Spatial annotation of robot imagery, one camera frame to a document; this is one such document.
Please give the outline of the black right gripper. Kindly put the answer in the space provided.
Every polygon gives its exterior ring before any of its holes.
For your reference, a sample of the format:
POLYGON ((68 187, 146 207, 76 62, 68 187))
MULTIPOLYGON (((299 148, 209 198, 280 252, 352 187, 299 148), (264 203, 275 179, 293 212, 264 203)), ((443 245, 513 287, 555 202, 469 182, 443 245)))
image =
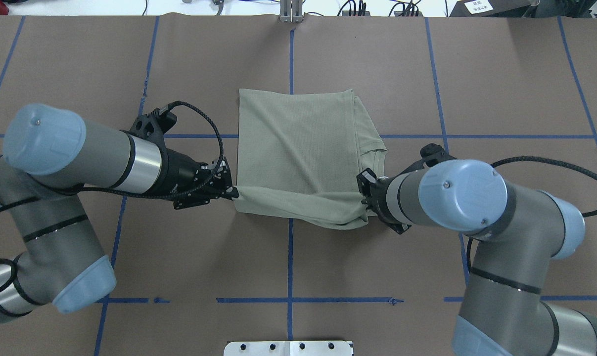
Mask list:
POLYGON ((434 167, 448 160, 456 160, 441 145, 430 143, 420 151, 421 159, 409 165, 393 178, 378 177, 371 169, 366 168, 357 176, 359 192, 363 196, 362 203, 367 210, 376 213, 377 218, 387 227, 401 235, 414 225, 400 207, 399 189, 408 175, 434 167))

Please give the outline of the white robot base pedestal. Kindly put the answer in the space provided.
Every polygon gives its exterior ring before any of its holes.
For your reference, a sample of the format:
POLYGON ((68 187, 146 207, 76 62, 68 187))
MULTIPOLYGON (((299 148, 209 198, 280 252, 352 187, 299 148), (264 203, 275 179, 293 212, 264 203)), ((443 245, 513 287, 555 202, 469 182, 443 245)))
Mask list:
POLYGON ((324 341, 262 341, 230 342, 224 356, 354 356, 353 342, 324 341))

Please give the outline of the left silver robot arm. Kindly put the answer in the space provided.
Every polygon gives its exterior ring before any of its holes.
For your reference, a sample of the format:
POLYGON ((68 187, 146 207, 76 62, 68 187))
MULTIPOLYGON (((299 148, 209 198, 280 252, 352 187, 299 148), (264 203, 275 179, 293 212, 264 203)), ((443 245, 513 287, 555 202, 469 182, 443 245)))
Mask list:
POLYGON ((115 288, 81 192, 171 201, 176 210, 239 196, 221 140, 209 164, 166 147, 176 107, 209 120, 183 101, 138 115, 126 131, 46 104, 18 111, 0 155, 0 212, 10 212, 26 250, 0 258, 0 324, 47 304, 76 312, 115 288))

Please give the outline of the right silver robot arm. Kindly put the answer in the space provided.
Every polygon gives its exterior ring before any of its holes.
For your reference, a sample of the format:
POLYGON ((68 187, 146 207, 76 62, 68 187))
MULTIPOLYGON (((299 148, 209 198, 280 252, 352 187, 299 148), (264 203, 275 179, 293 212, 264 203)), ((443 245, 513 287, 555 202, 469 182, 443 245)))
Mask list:
POLYGON ((577 165, 538 156, 494 164, 457 159, 428 144, 421 159, 393 178, 369 168, 359 191, 382 223, 402 234, 412 225, 454 230, 478 241, 457 316, 457 356, 597 356, 597 316, 542 300, 550 262, 583 243, 585 218, 548 192, 505 180, 497 166, 540 162, 597 175, 577 165))

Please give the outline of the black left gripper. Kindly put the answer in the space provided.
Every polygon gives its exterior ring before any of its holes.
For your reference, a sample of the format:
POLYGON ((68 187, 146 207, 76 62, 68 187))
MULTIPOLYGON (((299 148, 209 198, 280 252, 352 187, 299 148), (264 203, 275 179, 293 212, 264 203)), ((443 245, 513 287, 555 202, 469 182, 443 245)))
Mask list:
POLYGON ((139 197, 167 200, 176 210, 203 206, 212 200, 235 200, 239 191, 232 183, 232 173, 223 154, 211 163, 198 162, 190 156, 166 147, 164 135, 178 121, 170 110, 153 110, 138 115, 130 136, 158 149, 160 167, 156 181, 139 197))

